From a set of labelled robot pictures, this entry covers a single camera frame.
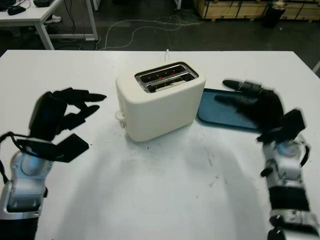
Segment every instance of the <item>wooden pallet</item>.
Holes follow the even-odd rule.
[[[267,10],[265,1],[206,1],[193,0],[194,7],[203,19],[260,19]],[[281,19],[320,20],[320,6],[314,3],[290,2]]]

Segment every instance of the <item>silver robotic arm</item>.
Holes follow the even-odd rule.
[[[224,80],[223,84],[242,92],[242,96],[216,96],[222,104],[257,126],[263,144],[266,178],[271,203],[268,240],[319,240],[319,222],[310,211],[302,177],[302,167],[308,160],[309,146],[299,139],[305,129],[302,113],[294,109],[284,114],[278,95],[251,82]]]
[[[294,110],[292,116],[297,115],[302,120],[299,114]],[[264,142],[266,162],[261,176],[266,178],[271,203],[269,221],[274,226],[268,240],[319,240],[319,222],[310,210],[302,177],[309,147],[297,138],[282,137],[278,141],[277,136],[269,137],[258,138]]]
[[[98,105],[87,106],[85,102],[98,102],[105,97],[72,88],[47,92],[34,107],[29,136],[8,132],[0,137],[0,143],[10,137],[19,149],[10,162],[10,180],[0,161],[5,184],[0,197],[0,239],[35,239],[43,201],[48,195],[45,181],[53,163],[69,163],[89,149],[89,145],[75,134],[58,145],[51,141],[61,131],[81,125],[86,117],[98,110]],[[68,105],[78,107],[80,112],[65,115]]]

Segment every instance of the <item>white toaster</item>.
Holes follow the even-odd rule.
[[[192,123],[206,79],[184,62],[174,62],[116,79],[119,111],[115,117],[137,142]]]

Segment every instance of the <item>table surface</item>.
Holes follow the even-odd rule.
[[[224,78],[254,80],[275,88],[286,111],[303,109],[303,135],[312,147],[303,176],[320,216],[320,79],[293,52],[185,51],[169,58],[201,71],[206,88],[223,89]],[[54,164],[36,239],[267,239],[270,204],[257,134],[195,120],[137,143],[120,128],[116,77],[164,59],[164,51],[41,50],[10,50],[0,58],[0,133],[27,134],[34,104],[46,91],[72,86],[108,96],[73,131],[90,149],[71,163]],[[16,150],[9,140],[1,145],[7,172]]]
[[[36,7],[34,1],[30,0],[30,8],[19,14],[10,16],[6,11],[0,11],[0,23],[43,21],[44,16],[47,16],[49,12],[57,8],[62,1],[63,0],[54,0],[48,7]],[[27,8],[29,6],[29,1],[25,1],[21,6]]]

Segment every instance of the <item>concrete floor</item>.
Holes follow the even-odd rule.
[[[97,48],[105,46],[106,34],[111,25],[125,19],[143,19],[171,23],[196,23],[201,21],[192,10],[190,0],[183,0],[183,10],[175,11],[174,0],[128,0],[126,4],[114,4],[112,0],[101,0],[99,11],[94,13],[98,34],[101,41]],[[84,0],[73,2],[72,13],[76,33],[90,32],[90,24]],[[56,15],[62,16],[61,23],[52,24],[59,32],[68,32],[72,23],[62,4]],[[221,20],[205,21],[202,24],[183,26],[155,22],[126,21],[113,27],[107,39],[107,47],[120,51],[294,51],[310,68],[320,58],[320,24],[307,21],[281,21],[273,29],[262,26],[260,21]],[[76,42],[54,41],[55,48],[65,50],[94,50],[95,42],[78,40]],[[21,35],[14,37],[8,31],[0,30],[0,55],[7,49],[44,49],[34,30],[21,28]]]

